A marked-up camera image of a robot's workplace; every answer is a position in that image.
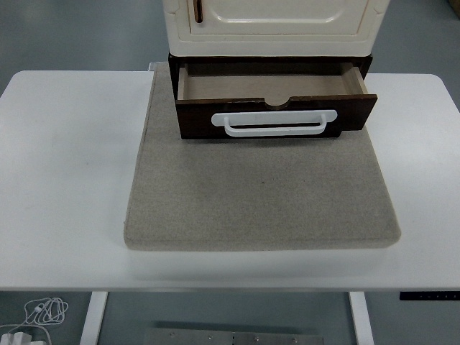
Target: white cable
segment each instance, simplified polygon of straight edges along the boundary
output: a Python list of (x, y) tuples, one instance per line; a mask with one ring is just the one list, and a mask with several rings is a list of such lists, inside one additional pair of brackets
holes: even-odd
[[(27, 310), (32, 303), (38, 304), (29, 313)], [(60, 298), (41, 298), (39, 300), (30, 300), (24, 305), (26, 313), (25, 324), (30, 325), (60, 325), (65, 320), (65, 312), (69, 305)]]
[(12, 329), (10, 329), (7, 333), (10, 334), (12, 331), (14, 331), (15, 329), (18, 329), (18, 328), (21, 328), (21, 327), (35, 327), (35, 328), (39, 328), (41, 329), (42, 331), (44, 331), (46, 333), (46, 337), (48, 338), (48, 345), (52, 345), (52, 342), (51, 342), (51, 336), (50, 336), (50, 333), (48, 332), (48, 330), (43, 327), (43, 326), (39, 326), (39, 325), (24, 325), (23, 323), (21, 323), (20, 325), (19, 324), (13, 324), (13, 325), (3, 325), (3, 326), (0, 326), (0, 328), (3, 328), (3, 327), (13, 327)]
[(21, 324), (12, 324), (12, 325), (3, 325), (0, 328), (4, 327), (13, 327), (8, 331), (10, 334), (15, 329), (21, 327), (35, 327), (42, 329), (48, 338), (48, 344), (51, 343), (51, 336), (48, 330), (43, 326), (48, 325), (60, 325), (65, 320), (65, 312), (69, 308), (69, 305), (61, 300), (60, 298), (41, 298), (39, 300), (30, 300), (24, 305), (24, 311), (26, 313), (26, 318)]

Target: white table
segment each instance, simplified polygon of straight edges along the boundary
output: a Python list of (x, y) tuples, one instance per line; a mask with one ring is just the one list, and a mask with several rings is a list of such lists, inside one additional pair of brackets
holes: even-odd
[(152, 72), (27, 71), (0, 98), (0, 290), (455, 290), (460, 116), (432, 75), (368, 75), (402, 230), (386, 249), (133, 252), (123, 222)]

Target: felt mat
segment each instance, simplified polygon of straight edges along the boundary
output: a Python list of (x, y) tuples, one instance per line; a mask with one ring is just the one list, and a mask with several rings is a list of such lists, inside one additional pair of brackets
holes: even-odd
[(182, 140), (168, 66), (158, 64), (126, 213), (130, 249), (377, 248), (399, 237), (366, 129)]

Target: wooden drawer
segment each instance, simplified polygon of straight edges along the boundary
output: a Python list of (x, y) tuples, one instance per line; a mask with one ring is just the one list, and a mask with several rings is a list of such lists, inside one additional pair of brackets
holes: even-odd
[(371, 61), (170, 55), (181, 137), (338, 137), (360, 130), (377, 101), (363, 81)]

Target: floor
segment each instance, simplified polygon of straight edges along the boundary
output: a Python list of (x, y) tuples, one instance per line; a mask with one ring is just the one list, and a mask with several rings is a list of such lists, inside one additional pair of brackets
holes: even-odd
[[(167, 52), (160, 0), (0, 0), (0, 94), (11, 77), (21, 70), (146, 70), (149, 62), (166, 60)], [(460, 108), (460, 19), (447, 0), (393, 0), (375, 42), (373, 55), (371, 73), (438, 75)], [(24, 300), (36, 296), (34, 293), (16, 294), (0, 293), (1, 323), (21, 320)], [(78, 344), (88, 294), (66, 296), (75, 301), (73, 315), (66, 321), (75, 328), (62, 333), (55, 331), (52, 336), (56, 344)], [(267, 296), (265, 300), (250, 297), (241, 294), (219, 300), (216, 295), (112, 294), (109, 296), (100, 344), (117, 344), (117, 332), (126, 333), (125, 328), (116, 326), (123, 324), (125, 310), (132, 318), (133, 327), (136, 324), (154, 325), (154, 319), (161, 321), (161, 317), (148, 310), (144, 309), (142, 313), (136, 309), (128, 310), (130, 305), (133, 308), (136, 305), (151, 305), (171, 322), (190, 322), (193, 316), (197, 316), (197, 320), (208, 323), (212, 319), (203, 313), (210, 313), (210, 307), (208, 305), (200, 310), (200, 303), (209, 301), (209, 298), (226, 306), (222, 310), (213, 309), (213, 313), (219, 312), (219, 322), (233, 325), (239, 316), (246, 315), (235, 305), (257, 311), (264, 303), (271, 304), (272, 310), (275, 310), (272, 320), (263, 314), (258, 321), (249, 316), (244, 319), (246, 325), (264, 329), (293, 324), (289, 321), (292, 319), (286, 308), (295, 306), (292, 298), (304, 302), (300, 305), (305, 308), (306, 315), (315, 315), (312, 311), (318, 311), (323, 316), (327, 313), (316, 304), (316, 298), (334, 300), (334, 308), (338, 308), (343, 316), (342, 326), (337, 326), (339, 323), (334, 326), (328, 321), (323, 323), (323, 328), (319, 328), (321, 318), (314, 319), (313, 323), (309, 321), (311, 318), (303, 318), (304, 328), (293, 327), (317, 333), (326, 332), (326, 329), (334, 330), (335, 327), (340, 329), (337, 334), (343, 338), (327, 336), (326, 345), (354, 343), (350, 336), (349, 314), (342, 308), (341, 294), (331, 297), (281, 294), (276, 300)], [(399, 301), (397, 293), (367, 293), (367, 301), (375, 343), (378, 345), (460, 344), (460, 302)], [(175, 309), (168, 309), (172, 304)], [(295, 308), (294, 315), (301, 313), (302, 309)], [(125, 339), (118, 344), (138, 342), (133, 340), (129, 343)]]

